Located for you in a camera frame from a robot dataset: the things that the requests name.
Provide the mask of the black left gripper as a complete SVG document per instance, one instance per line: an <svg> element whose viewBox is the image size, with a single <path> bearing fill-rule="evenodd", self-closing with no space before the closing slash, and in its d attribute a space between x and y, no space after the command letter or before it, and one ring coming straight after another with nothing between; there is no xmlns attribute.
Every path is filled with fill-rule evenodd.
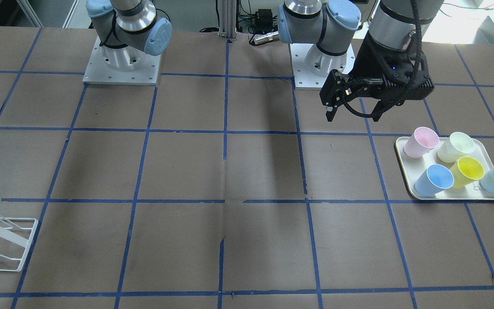
<svg viewBox="0 0 494 309"><path fill-rule="evenodd" d="M380 119L392 107L391 100L398 99L408 86L417 51L421 50L417 35L408 39L408 47L403 51L389 49L371 35L365 35L351 72L342 76L336 69L331 70L319 92L322 105L327 109L327 121L334 120L337 107L358 97L379 100L373 108L372 119Z"/></svg>

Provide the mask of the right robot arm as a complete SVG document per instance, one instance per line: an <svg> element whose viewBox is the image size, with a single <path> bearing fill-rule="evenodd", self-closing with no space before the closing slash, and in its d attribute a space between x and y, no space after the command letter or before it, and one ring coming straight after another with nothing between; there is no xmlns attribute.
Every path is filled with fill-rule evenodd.
<svg viewBox="0 0 494 309"><path fill-rule="evenodd" d="M96 90L81 81L79 67L87 47L110 53L99 57L114 68L115 54L127 53L120 73L130 82L147 82L133 69L156 72L148 57L160 55L170 39L171 25L157 16L148 0L89 0L87 12L100 34L58 29L0 27L0 192L8 197L54 198L132 196L139 187L151 114L140 128L87 129L77 115Z"/></svg>

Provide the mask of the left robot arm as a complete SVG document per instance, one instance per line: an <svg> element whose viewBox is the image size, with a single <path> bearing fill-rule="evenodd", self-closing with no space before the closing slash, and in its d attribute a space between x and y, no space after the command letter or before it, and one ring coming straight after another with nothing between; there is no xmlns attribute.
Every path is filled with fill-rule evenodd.
<svg viewBox="0 0 494 309"><path fill-rule="evenodd" d="M280 40L311 44L308 64L325 78L319 97L333 121L343 106L377 122L406 100L423 100L435 88L422 39L441 0L381 0L353 67L348 73L331 62L347 55L362 14L349 0L286 0L277 15Z"/></svg>

